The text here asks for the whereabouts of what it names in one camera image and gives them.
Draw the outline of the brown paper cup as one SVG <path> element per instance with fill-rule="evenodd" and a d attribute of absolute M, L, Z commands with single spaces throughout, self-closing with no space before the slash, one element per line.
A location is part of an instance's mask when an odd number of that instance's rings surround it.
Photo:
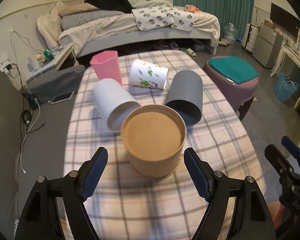
<path fill-rule="evenodd" d="M 177 168 L 186 136 L 183 118 L 164 105 L 139 107 L 121 126 L 130 163 L 136 172 L 150 179 L 168 177 Z"/>

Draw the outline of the bed with beige sheets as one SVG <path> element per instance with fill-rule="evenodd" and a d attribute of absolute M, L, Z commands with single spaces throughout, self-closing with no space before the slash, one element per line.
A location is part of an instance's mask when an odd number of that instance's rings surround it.
<path fill-rule="evenodd" d="M 37 20 L 37 28 L 49 48 L 72 45 L 82 57 L 131 43 L 196 38 L 217 49 L 221 27 L 217 16 L 191 12 L 165 0 L 113 0 L 101 9 L 93 2 L 66 5 L 57 2 L 49 14 Z"/>

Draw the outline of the black clothes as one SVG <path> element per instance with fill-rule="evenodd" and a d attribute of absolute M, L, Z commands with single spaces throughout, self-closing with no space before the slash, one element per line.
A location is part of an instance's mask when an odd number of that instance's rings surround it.
<path fill-rule="evenodd" d="M 125 14 L 132 12 L 132 5 L 128 0 L 85 0 L 84 2 L 102 10 L 121 11 Z"/>

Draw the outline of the grey cup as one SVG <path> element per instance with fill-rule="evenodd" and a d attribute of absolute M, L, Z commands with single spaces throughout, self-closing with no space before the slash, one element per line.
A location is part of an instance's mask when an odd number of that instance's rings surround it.
<path fill-rule="evenodd" d="M 164 103 L 183 118 L 186 126 L 193 126 L 202 118 L 203 83 L 194 71 L 178 72 L 171 83 Z"/>

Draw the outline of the grey sofa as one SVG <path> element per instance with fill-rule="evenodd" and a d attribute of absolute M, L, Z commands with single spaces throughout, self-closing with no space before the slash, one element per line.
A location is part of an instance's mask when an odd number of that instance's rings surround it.
<path fill-rule="evenodd" d="M 13 224 L 35 179 L 63 173 L 66 133 L 74 99 L 51 104 L 67 92 L 77 94 L 85 67 L 51 71 L 17 90 L 0 72 L 0 232 L 13 236 Z"/>

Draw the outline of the checkered pillow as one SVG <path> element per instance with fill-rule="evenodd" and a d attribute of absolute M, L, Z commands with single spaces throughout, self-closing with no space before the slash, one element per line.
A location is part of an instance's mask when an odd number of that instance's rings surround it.
<path fill-rule="evenodd" d="M 94 10 L 87 12 L 79 12 L 72 15 L 64 16 L 61 20 L 61 29 L 68 30 L 70 28 L 78 27 L 80 25 L 113 16 L 124 15 L 124 12 L 117 10 Z"/>

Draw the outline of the plaid blanket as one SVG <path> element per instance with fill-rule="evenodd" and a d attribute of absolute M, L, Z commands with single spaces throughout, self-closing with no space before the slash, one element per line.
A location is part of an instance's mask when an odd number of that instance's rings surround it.
<path fill-rule="evenodd" d="M 162 50 L 119 59 L 124 88 L 140 105 L 164 104 L 166 90 L 131 87 L 129 72 L 135 59 L 169 69 L 170 80 L 182 70 L 196 72 L 203 83 L 202 119 L 187 130 L 185 147 L 228 177 L 252 176 L 262 191 L 266 182 L 247 132 L 215 83 L 185 53 Z M 118 133 L 108 130 L 94 106 L 92 89 L 98 78 L 88 68 L 72 110 L 65 147 L 64 173 L 78 169 L 99 147 L 108 150 L 108 163 L 94 195 L 85 202 L 100 239 L 191 239 L 207 204 L 200 198 L 181 161 L 163 179 L 149 179 L 130 164 Z"/>

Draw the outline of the green can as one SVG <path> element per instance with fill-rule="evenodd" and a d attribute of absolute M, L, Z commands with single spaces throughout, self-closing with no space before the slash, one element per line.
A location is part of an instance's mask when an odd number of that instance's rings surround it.
<path fill-rule="evenodd" d="M 51 49 L 46 49 L 43 51 L 43 55 L 47 61 L 52 61 L 54 59 L 54 55 Z"/>

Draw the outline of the white bedside table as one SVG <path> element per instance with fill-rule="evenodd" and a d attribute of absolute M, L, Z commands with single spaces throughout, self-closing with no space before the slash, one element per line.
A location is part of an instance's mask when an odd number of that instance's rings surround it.
<path fill-rule="evenodd" d="M 43 66 L 34 67 L 29 76 L 25 79 L 25 82 L 28 83 L 39 76 L 43 76 L 43 74 L 47 72 L 65 69 L 66 67 L 64 66 L 64 64 L 67 60 L 70 60 L 72 62 L 71 67 L 79 65 L 75 56 L 73 43 L 69 43 L 63 46 L 63 49 L 55 55 L 55 58 L 52 61 L 46 63 Z"/>

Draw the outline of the pink hexagonal cup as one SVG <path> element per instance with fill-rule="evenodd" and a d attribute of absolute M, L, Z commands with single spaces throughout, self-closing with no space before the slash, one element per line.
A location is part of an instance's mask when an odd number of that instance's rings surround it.
<path fill-rule="evenodd" d="M 100 80 L 110 78 L 122 85 L 117 51 L 106 50 L 94 55 L 90 60 L 90 65 Z"/>

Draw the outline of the grey cabinet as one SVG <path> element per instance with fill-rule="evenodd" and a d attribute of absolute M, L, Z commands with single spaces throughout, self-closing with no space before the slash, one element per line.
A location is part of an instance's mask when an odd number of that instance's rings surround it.
<path fill-rule="evenodd" d="M 283 40 L 282 34 L 262 23 L 253 48 L 253 58 L 264 68 L 272 69 L 281 50 Z"/>

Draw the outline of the white paper cup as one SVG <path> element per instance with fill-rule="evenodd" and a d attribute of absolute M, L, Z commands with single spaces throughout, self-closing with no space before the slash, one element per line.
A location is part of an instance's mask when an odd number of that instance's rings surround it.
<path fill-rule="evenodd" d="M 96 108 L 112 132 L 120 132 L 125 118 L 140 107 L 136 99 L 116 80 L 98 80 L 92 89 Z"/>

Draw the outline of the wall power outlet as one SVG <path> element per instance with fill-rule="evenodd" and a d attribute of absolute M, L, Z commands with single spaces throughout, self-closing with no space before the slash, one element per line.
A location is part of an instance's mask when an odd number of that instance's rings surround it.
<path fill-rule="evenodd" d="M 10 64 L 9 55 L 6 52 L 3 52 L 0 55 L 0 71 L 5 75 L 8 75 L 10 71 Z"/>

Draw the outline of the patterned white blanket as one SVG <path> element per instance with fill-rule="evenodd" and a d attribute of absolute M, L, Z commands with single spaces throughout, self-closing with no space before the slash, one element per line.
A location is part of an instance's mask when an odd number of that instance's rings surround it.
<path fill-rule="evenodd" d="M 191 32 L 194 26 L 193 13 L 181 11 L 175 7 L 139 8 L 133 9 L 132 14 L 140 31 L 171 27 Z"/>

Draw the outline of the blue laundry basket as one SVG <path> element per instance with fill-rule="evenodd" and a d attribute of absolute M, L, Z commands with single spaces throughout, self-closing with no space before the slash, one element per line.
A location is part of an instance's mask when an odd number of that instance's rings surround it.
<path fill-rule="evenodd" d="M 274 93 L 281 102 L 286 102 L 298 89 L 298 83 L 291 81 L 284 73 L 279 74 Z"/>

